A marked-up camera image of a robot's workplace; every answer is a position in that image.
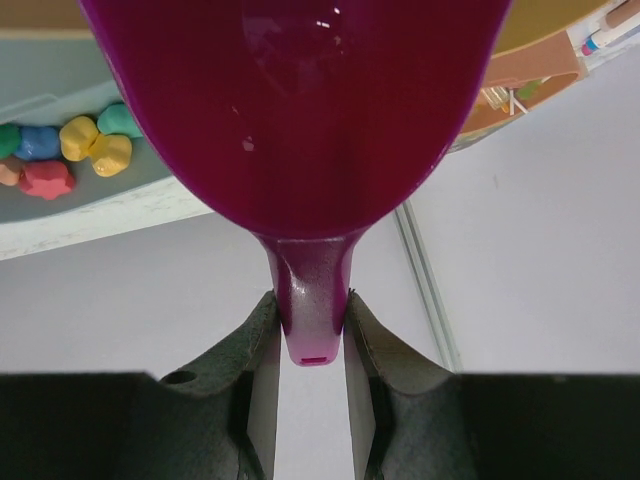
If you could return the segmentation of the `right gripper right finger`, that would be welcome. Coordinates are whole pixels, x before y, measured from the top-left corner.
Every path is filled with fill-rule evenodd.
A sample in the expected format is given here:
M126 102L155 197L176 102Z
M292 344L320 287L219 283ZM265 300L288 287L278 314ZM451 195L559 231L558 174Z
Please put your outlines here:
M355 292L343 345L356 478L459 478L454 375L384 327Z

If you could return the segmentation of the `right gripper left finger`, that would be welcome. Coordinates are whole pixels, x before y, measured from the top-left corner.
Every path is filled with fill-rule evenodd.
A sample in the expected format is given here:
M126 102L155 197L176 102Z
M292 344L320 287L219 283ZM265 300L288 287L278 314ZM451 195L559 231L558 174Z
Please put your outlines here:
M181 402L163 469L168 478L274 477L279 313L273 292L240 327L160 383Z

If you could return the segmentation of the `magenta plastic scoop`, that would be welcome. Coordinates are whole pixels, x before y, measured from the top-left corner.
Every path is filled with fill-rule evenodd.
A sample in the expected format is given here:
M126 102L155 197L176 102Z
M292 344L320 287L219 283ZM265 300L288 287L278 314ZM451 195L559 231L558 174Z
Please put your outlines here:
M352 253L434 170L506 1L85 1L148 143L267 252L289 355L331 363Z

